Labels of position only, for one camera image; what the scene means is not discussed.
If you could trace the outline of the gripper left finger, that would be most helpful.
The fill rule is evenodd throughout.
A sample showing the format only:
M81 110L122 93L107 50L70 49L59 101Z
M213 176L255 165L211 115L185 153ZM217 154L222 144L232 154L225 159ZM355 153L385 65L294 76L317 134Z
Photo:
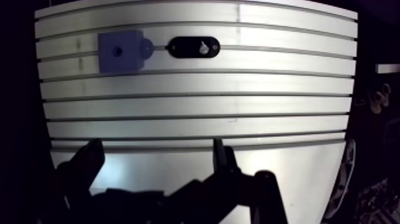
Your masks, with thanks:
M50 174L43 193L42 223L131 223L121 192L90 193L105 162L102 141L92 139Z

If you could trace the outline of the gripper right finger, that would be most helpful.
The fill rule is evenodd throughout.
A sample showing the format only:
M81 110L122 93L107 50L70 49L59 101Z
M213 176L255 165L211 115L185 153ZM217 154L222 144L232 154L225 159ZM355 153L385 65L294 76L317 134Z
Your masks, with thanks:
M220 223L237 206L250 209L251 223L287 223L276 176L268 170L242 173L233 148L213 140L214 172L192 180L157 205L151 223Z

